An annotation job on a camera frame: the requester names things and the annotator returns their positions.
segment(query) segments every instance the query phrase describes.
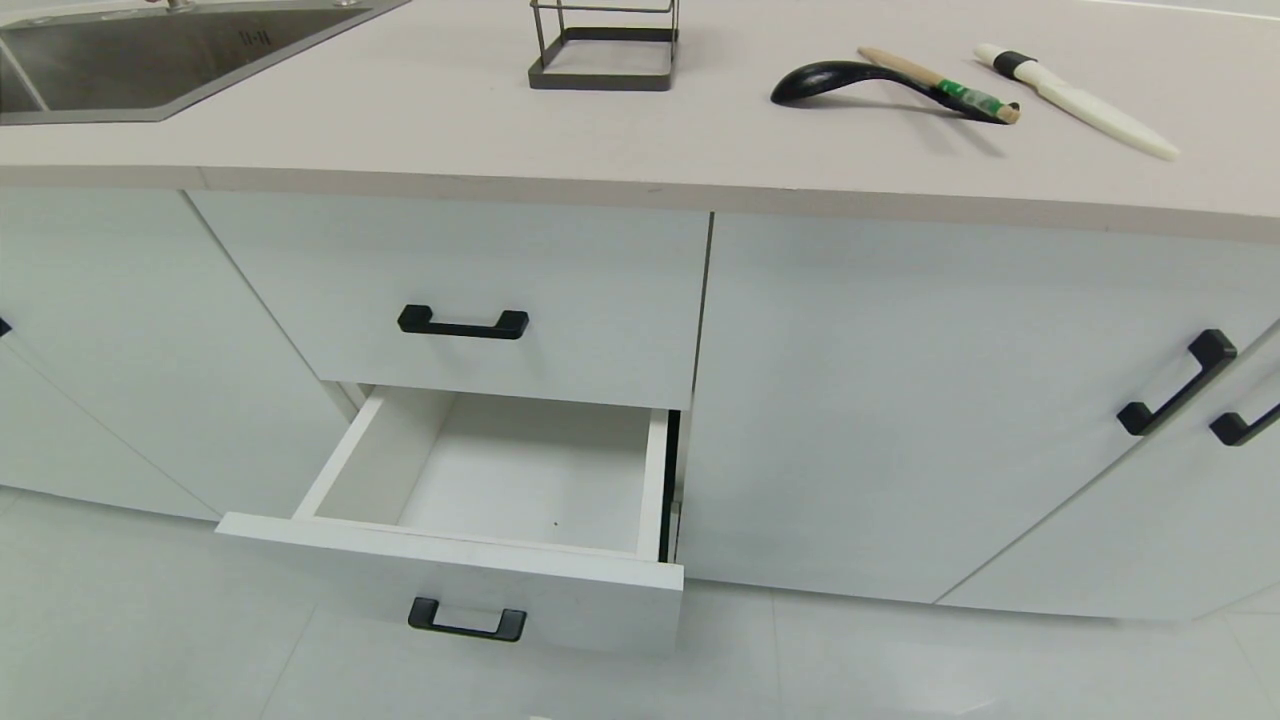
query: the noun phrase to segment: sink basin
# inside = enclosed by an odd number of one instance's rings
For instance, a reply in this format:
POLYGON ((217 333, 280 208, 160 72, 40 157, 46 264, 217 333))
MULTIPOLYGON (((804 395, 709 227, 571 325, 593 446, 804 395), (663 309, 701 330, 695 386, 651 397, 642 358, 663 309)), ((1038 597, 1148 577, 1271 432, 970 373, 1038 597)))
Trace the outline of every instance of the sink basin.
POLYGON ((0 28, 0 126, 156 122, 408 0, 288 0, 0 28))

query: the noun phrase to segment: black metal handle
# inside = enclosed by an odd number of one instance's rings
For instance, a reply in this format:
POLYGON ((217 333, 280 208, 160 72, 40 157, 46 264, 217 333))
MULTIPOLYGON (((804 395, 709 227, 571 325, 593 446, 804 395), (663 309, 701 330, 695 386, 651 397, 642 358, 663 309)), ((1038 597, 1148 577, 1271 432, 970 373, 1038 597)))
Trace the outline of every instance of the black metal handle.
POLYGON ((401 310, 401 316, 396 320, 401 331, 415 334, 448 334, 456 337, 485 337, 490 340, 520 340, 529 327, 529 313, 524 310, 503 310, 498 318, 498 324, 486 328, 484 325, 452 325, 449 323, 433 323, 431 307, 429 305, 406 305, 401 310))
POLYGON ((1201 364, 1201 372, 1192 378, 1192 382, 1183 386, 1183 389, 1169 398, 1160 410, 1155 413, 1144 402, 1130 402, 1124 406, 1116 418, 1124 429, 1132 436, 1146 436, 1164 425, 1175 413, 1187 405, 1196 395, 1230 365, 1236 356, 1235 346, 1226 340, 1222 331, 1210 329, 1202 332, 1190 346, 1187 347, 1201 364))
POLYGON ((1222 445, 1240 447, 1262 433, 1262 430, 1270 428, 1271 423, 1276 420, 1280 420, 1280 405, 1272 407, 1252 425, 1245 423, 1239 413, 1226 413, 1210 423, 1208 429, 1213 430, 1213 434, 1217 436, 1217 439, 1222 441, 1222 445))
POLYGON ((454 628, 452 625, 436 625, 435 612, 440 609, 439 601, 429 597, 413 598, 413 607, 408 611, 408 626, 416 630, 431 630, 433 633, 448 633, 451 635, 466 635, 468 638, 484 638, 486 641, 500 641, 513 643, 525 632, 525 619, 529 614, 524 610, 503 610, 498 620, 498 629, 472 630, 471 628, 454 628))

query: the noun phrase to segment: countertop edge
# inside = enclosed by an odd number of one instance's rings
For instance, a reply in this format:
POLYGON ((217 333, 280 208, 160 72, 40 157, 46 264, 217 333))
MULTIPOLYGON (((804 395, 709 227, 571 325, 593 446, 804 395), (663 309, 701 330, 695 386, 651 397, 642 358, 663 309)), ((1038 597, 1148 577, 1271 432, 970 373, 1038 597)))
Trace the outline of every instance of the countertop edge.
POLYGON ((1280 218, 1134 205, 810 188, 284 168, 0 167, 0 186, 214 190, 595 205, 1076 229, 1280 245, 1280 218))

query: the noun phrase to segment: metal holder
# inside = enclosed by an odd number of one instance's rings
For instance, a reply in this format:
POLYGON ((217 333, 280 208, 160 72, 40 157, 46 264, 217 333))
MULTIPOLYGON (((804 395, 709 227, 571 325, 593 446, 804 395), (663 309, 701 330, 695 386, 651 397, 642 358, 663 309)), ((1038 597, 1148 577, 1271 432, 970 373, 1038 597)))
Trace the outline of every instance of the metal holder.
POLYGON ((671 90, 671 78, 676 72, 676 40, 680 36, 680 0, 668 0, 666 8, 611 8, 600 5, 566 5, 563 0, 554 4, 541 4, 530 0, 534 9, 534 26, 538 28, 538 59, 529 68, 529 87, 534 90, 630 90, 662 92, 671 90), (543 10, 556 10, 559 24, 559 37, 547 44, 543 33, 543 10), (662 27, 564 27, 566 10, 590 10, 599 13, 643 13, 671 15, 671 28, 662 27), (548 72, 552 60, 559 55, 570 41, 623 41, 623 42, 666 42, 671 47, 667 72, 662 74, 585 74, 548 72))

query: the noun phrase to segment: brush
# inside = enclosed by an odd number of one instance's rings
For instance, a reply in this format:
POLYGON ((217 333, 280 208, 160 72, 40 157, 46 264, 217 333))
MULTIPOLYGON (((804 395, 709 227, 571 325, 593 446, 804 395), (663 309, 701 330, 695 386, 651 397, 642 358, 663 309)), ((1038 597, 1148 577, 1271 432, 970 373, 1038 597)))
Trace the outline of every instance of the brush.
POLYGON ((965 87, 959 82, 947 79, 928 68, 916 65, 915 63, 899 58, 891 53, 877 50, 876 47, 859 47, 858 54, 877 65, 881 65, 882 68, 897 70, 911 79, 927 85, 928 87, 936 87, 946 95, 955 97, 960 102, 964 102, 986 115, 996 118, 1002 123, 1014 124, 1020 117, 1018 102, 1009 102, 1006 105, 986 92, 965 87))

